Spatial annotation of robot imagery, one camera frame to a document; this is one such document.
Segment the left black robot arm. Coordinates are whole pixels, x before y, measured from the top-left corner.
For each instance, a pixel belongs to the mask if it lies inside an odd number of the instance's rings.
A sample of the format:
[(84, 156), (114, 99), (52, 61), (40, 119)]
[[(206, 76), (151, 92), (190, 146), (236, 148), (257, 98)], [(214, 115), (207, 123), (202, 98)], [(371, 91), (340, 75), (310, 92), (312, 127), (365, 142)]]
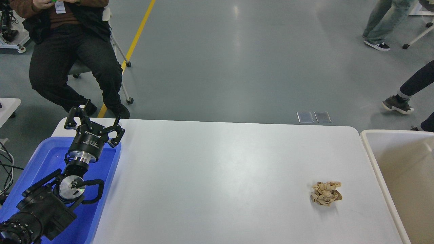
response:
[(66, 167), (22, 193), (18, 212), (1, 223), (2, 244), (40, 244), (43, 236), (53, 240), (77, 218), (76, 207), (102, 198), (105, 182), (84, 176), (89, 165), (99, 160), (105, 144), (119, 145), (125, 133), (120, 119), (118, 114), (113, 125), (105, 127), (90, 120), (85, 106), (71, 108), (64, 128), (75, 130), (76, 136), (64, 157)]

